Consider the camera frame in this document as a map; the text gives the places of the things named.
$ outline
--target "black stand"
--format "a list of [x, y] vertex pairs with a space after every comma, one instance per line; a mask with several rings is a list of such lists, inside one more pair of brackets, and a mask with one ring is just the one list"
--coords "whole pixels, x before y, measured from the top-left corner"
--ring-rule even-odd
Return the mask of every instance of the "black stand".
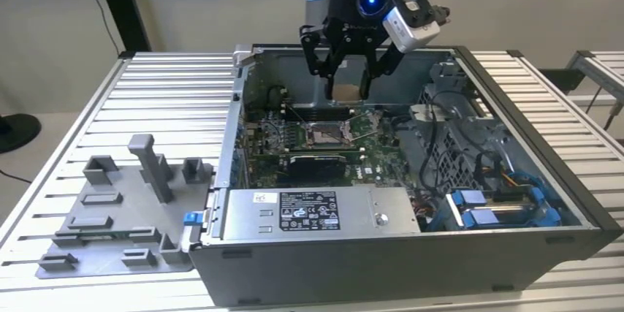
[[0, 116], [0, 153], [21, 148], [26, 145], [41, 131], [38, 119], [22, 113]]

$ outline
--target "floor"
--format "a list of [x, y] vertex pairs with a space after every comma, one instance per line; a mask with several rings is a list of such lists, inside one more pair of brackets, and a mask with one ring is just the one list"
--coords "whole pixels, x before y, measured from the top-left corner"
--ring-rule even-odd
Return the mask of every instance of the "floor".
[[[0, 154], [0, 170], [27, 180], [34, 179], [78, 113], [42, 113], [41, 133], [22, 148]], [[9, 215], [27, 184], [0, 175], [0, 224]]]

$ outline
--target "aluminum extrusion table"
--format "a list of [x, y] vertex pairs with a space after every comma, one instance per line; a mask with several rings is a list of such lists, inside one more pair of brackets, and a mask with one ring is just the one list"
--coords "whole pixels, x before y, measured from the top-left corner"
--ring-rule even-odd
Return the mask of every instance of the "aluminum extrusion table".
[[[624, 226], [624, 150], [525, 58], [474, 52], [602, 206]], [[215, 308], [187, 273], [39, 280], [35, 261], [85, 179], [90, 155], [138, 164], [125, 144], [151, 133], [170, 164], [199, 156], [218, 166], [234, 78], [230, 54], [137, 53], [119, 59], [0, 228], [0, 308], [185, 311]], [[624, 306], [624, 237], [585, 261], [557, 265], [522, 292], [278, 308], [271, 311], [586, 311]]]

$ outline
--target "white wall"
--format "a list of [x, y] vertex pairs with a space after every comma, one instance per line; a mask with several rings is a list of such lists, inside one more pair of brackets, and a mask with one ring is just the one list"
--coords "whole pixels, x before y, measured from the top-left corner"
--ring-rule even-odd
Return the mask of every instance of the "white wall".
[[[577, 49], [622, 49], [619, 0], [434, 1], [453, 20], [437, 44], [519, 49], [546, 66]], [[295, 42], [302, 23], [302, 0], [137, 3], [154, 50]], [[0, 112], [79, 110], [114, 61], [93, 0], [0, 0], [0, 43]]]
[[79, 110], [114, 57], [93, 0], [0, 0], [0, 113]]
[[433, 0], [451, 9], [437, 43], [518, 49], [539, 66], [574, 50], [624, 50], [622, 0]]

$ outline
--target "black pole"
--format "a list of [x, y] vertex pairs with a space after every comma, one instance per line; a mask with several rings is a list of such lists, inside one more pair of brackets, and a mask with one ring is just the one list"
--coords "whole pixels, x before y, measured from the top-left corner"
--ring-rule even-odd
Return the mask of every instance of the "black pole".
[[134, 0], [106, 0], [126, 51], [150, 51]]

